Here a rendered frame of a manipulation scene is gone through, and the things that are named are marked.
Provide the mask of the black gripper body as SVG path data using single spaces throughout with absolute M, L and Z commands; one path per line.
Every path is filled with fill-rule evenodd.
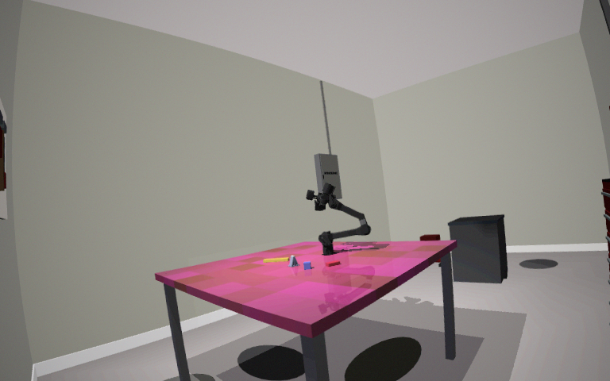
M 319 202 L 319 196 L 320 196 L 321 194 L 323 194 L 323 193 L 319 193 L 318 195 L 314 195 L 314 191 L 313 191 L 313 190 L 308 190 L 308 191 L 307 191 L 307 197 L 306 197 L 306 199 L 308 199 L 308 200 L 312 200 L 312 199 L 314 198 L 314 199 L 317 199 L 317 202 Z

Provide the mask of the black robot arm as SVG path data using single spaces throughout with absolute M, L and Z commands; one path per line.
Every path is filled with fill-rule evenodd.
M 317 210 L 317 211 L 325 210 L 326 204 L 329 202 L 329 207 L 331 209 L 343 211 L 343 212 L 351 215 L 352 217 L 357 218 L 359 220 L 361 226 L 357 227 L 355 229 L 349 229 L 347 231 L 340 232 L 340 233 L 330 233 L 330 231 L 322 233 L 319 236 L 319 241 L 322 242 L 322 246 L 323 246 L 322 255 L 325 255 L 325 256 L 330 256 L 330 255 L 335 254 L 334 244 L 332 244 L 333 239 L 341 238 L 341 237 L 348 237 L 348 236 L 353 236 L 353 235 L 369 235 L 371 233 L 371 227 L 370 227 L 370 225 L 368 225 L 367 221 L 365 220 L 365 215 L 343 205 L 341 202 L 339 202 L 337 199 L 335 199 L 333 196 L 334 189 L 335 189 L 334 186 L 332 186 L 329 183 L 325 183 L 324 188 L 322 189 L 324 194 L 321 194 L 319 196 L 319 202 L 317 202 L 315 200 L 315 210 Z M 328 198 L 328 196 L 329 196 L 329 198 Z

